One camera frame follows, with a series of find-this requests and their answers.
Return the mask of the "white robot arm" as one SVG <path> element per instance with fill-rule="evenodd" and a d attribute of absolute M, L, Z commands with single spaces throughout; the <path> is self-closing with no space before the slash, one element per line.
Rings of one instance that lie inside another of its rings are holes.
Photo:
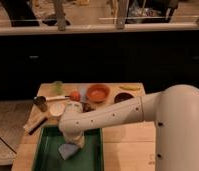
<path fill-rule="evenodd" d="M 152 122 L 155 171 L 199 171 L 199 88 L 174 85 L 86 113 L 76 106 L 72 102 L 59 121 L 65 140 L 81 146 L 87 130 Z"/>

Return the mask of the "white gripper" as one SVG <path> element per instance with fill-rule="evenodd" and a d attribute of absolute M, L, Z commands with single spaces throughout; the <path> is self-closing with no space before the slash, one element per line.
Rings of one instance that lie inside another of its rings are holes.
<path fill-rule="evenodd" d="M 75 134 L 75 135 L 63 134 L 63 137 L 67 143 L 73 143 L 76 146 L 78 146 L 79 148 L 84 147 L 85 136 L 84 136 L 83 132 L 81 132 L 79 134 Z"/>

